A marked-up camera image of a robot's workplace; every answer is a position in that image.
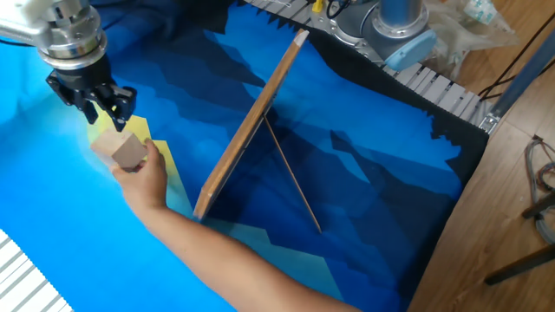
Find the person's right hand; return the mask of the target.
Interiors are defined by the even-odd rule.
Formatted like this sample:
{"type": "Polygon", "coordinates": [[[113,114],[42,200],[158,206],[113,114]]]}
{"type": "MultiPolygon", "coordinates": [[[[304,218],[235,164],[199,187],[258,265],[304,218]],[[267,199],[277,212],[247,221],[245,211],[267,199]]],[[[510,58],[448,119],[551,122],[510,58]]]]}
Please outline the person's right hand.
{"type": "Polygon", "coordinates": [[[118,165],[110,172],[120,184],[128,206],[136,215],[167,208],[167,169],[164,156],[154,142],[145,140],[147,159],[142,160],[131,172],[118,165]]]}

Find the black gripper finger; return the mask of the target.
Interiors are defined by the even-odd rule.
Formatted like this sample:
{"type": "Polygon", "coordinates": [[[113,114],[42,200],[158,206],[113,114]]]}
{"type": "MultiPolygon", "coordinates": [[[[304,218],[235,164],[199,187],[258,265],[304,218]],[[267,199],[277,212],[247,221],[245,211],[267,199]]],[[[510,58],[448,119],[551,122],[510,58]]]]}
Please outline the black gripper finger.
{"type": "Polygon", "coordinates": [[[131,87],[104,84],[98,89],[99,106],[108,114],[117,132],[122,132],[136,108],[137,91],[131,87]]]}
{"type": "Polygon", "coordinates": [[[87,122],[90,125],[94,125],[96,120],[98,119],[98,113],[95,110],[94,104],[87,100],[87,99],[77,99],[73,100],[73,105],[77,107],[79,111],[81,111],[87,122]]]}

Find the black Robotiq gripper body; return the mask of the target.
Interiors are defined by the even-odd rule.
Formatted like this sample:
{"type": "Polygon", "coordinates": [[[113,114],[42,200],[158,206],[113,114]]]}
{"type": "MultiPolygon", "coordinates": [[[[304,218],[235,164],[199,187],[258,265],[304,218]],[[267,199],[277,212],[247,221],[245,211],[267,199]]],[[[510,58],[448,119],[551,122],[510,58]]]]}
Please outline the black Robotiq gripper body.
{"type": "Polygon", "coordinates": [[[64,104],[74,104],[77,94],[81,94],[83,98],[92,93],[102,98],[109,98],[114,94],[114,80],[107,55],[84,68],[54,69],[46,82],[64,104]]]}

